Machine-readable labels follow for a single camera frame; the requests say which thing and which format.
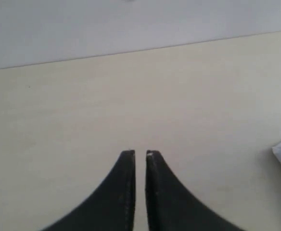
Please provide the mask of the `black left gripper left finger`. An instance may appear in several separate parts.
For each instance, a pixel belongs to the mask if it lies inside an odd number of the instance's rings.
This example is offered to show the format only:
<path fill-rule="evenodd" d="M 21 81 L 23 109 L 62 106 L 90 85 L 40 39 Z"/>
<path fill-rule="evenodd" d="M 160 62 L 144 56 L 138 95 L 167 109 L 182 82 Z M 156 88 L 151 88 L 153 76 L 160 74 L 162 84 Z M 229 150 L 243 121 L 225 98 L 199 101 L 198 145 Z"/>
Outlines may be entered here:
<path fill-rule="evenodd" d="M 131 231 L 136 202 L 135 151 L 122 151 L 97 189 L 45 231 Z"/>

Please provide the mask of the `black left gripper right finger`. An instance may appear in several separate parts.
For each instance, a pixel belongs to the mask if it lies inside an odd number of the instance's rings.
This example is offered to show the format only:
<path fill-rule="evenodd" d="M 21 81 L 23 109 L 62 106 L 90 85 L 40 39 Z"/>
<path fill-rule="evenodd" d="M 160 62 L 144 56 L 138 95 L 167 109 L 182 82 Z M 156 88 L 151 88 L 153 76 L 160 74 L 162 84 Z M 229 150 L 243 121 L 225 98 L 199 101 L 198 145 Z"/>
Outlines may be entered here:
<path fill-rule="evenodd" d="M 146 152 L 146 208 L 151 231 L 238 231 L 179 181 L 161 153 Z"/>

